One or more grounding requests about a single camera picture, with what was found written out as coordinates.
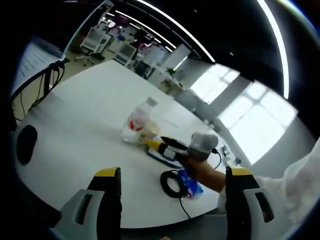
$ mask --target blue package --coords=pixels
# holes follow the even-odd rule
[[[178,177],[183,181],[184,185],[186,186],[189,198],[193,198],[196,195],[202,194],[204,192],[201,185],[189,176],[187,170],[179,170]]]

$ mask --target round table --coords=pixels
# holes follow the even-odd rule
[[[60,210],[78,190],[88,187],[96,172],[119,166],[122,228],[187,220],[179,200],[167,196],[160,186],[161,173],[170,168],[120,137],[133,108],[149,96],[158,101],[152,119],[160,126],[161,135],[189,144],[192,133],[213,132],[172,97],[112,60],[59,84],[26,115],[15,141],[26,125],[37,129],[38,138],[30,163],[22,166],[16,161],[21,180]],[[220,138],[218,147],[223,144]],[[208,162],[216,166],[219,157],[212,154]],[[223,164],[218,170],[225,171]],[[205,186],[203,189],[202,195],[182,201],[192,218],[217,207],[219,194]]]

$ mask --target bright window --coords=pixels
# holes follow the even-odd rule
[[[204,102],[211,104],[239,74],[238,71],[215,64],[190,89]]]
[[[254,164],[276,144],[296,114],[285,99],[254,82],[219,119]]]

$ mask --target ceiling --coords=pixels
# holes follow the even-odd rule
[[[288,100],[313,129],[315,124],[306,109],[314,104],[311,93],[315,90],[320,63],[319,42],[311,37],[299,17],[288,10],[287,6],[274,0],[265,1],[277,21],[285,45],[290,83]],[[123,12],[154,29],[174,45],[185,44],[192,50],[190,57],[212,63],[201,47],[183,30],[149,6],[138,0],[112,2],[115,6],[111,13],[115,10]],[[259,80],[283,95],[283,67],[279,47],[257,0],[147,2],[180,23],[217,63],[238,70],[249,80]]]

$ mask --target plastic bottle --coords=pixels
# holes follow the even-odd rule
[[[126,142],[137,142],[139,133],[144,129],[151,118],[154,107],[158,104],[152,97],[135,107],[124,123],[121,136]]]

